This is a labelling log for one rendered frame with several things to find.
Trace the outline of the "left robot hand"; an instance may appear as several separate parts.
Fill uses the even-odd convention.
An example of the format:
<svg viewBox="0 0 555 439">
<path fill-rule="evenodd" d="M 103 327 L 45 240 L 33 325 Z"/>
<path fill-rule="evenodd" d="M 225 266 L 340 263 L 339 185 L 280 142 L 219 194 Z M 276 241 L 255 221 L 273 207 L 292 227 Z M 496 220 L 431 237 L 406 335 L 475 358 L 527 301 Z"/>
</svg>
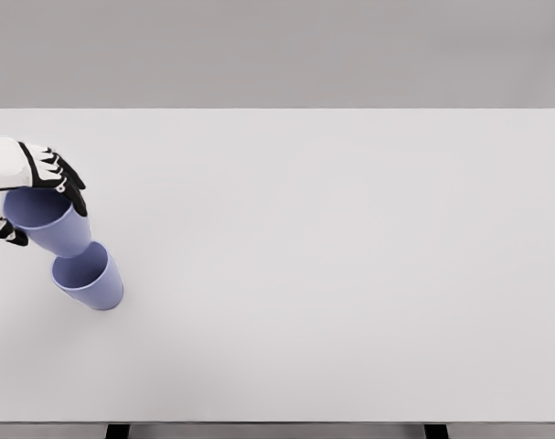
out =
<svg viewBox="0 0 555 439">
<path fill-rule="evenodd" d="M 48 146 L 0 136 L 0 192 L 22 187 L 51 189 L 66 199 L 82 217 L 88 215 L 82 191 L 85 183 L 58 152 Z M 0 240 L 28 245 L 26 233 L 0 213 Z"/>
</svg>

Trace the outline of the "lavender blue plastic cup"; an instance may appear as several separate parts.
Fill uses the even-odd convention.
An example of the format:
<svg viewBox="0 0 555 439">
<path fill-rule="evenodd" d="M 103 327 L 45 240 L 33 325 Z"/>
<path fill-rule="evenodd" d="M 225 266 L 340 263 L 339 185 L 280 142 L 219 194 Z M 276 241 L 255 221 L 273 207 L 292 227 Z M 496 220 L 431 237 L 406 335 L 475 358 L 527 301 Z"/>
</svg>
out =
<svg viewBox="0 0 555 439">
<path fill-rule="evenodd" d="M 54 189 L 21 187 L 5 195 L 3 212 L 30 240 L 56 256 L 71 258 L 91 244 L 91 227 Z"/>
<path fill-rule="evenodd" d="M 92 241 L 75 257 L 56 257 L 51 276 L 59 289 L 94 310 L 114 309 L 123 300 L 123 280 L 118 266 L 98 241 Z"/>
</svg>

